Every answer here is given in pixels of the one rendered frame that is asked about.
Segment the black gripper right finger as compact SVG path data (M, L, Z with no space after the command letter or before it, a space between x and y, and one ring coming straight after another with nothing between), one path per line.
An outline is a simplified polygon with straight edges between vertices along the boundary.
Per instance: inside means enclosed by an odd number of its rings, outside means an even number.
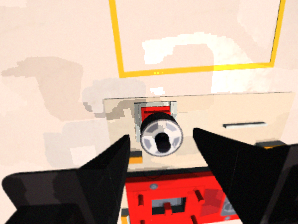
M292 166L298 143L263 148L193 128L193 139L242 224L267 221Z

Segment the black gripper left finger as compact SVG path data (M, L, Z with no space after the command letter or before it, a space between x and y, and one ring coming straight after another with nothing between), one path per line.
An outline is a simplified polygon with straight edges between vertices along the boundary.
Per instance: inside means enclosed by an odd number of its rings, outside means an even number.
M75 203L86 224L117 224L130 160L126 134L82 167L24 171L2 179L14 207Z

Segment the yellow rectangular outline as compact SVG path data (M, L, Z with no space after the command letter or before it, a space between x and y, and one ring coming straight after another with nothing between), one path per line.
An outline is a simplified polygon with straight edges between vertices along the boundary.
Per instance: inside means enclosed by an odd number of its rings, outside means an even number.
M226 64L226 65L214 65L214 66L202 66L202 67L178 67L178 68L166 68L166 69L153 69L153 70L141 70L141 71L128 71L124 72L122 54L121 54L121 40L118 26L118 19L116 13L116 0L109 0L110 3L110 16L113 27L114 41L116 46L116 60L119 72L119 78L124 77L136 77L136 76L148 76L148 75L160 75L160 74L173 74L173 73L185 73L185 72L208 72L208 71L220 71L220 70L232 70L232 69L253 69L253 68L274 68L274 62L276 58L276 51L278 48L278 40L280 37L280 30L282 26L283 12L286 0L280 0L277 25L275 29L275 37L273 40L273 48L271 52L270 63L249 63L249 64Z

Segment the black and grey wheel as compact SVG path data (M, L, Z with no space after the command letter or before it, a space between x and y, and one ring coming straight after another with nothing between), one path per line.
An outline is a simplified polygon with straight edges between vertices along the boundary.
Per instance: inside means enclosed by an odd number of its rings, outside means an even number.
M167 153L157 150L155 137L159 133L166 133L171 143ZM157 112L147 116L140 128L140 143L143 150L154 157L167 157L174 154L183 143L183 131L177 121L169 114Z

